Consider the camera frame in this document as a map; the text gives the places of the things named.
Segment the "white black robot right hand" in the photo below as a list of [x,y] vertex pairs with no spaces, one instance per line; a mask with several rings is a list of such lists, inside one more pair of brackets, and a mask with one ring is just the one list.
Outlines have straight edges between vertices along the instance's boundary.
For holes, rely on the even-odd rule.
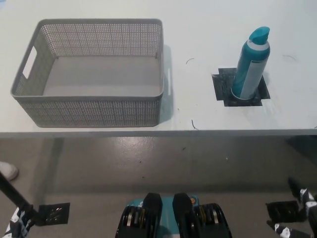
[[[315,238],[317,236],[317,197],[293,177],[288,178],[292,201],[267,203],[270,219],[266,222],[280,238]],[[312,234],[290,228],[286,223],[308,221]]]

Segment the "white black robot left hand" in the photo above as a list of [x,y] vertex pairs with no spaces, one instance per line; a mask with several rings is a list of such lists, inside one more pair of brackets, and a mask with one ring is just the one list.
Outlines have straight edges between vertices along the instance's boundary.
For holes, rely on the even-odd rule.
[[16,208],[2,237],[26,238],[33,224],[31,211]]

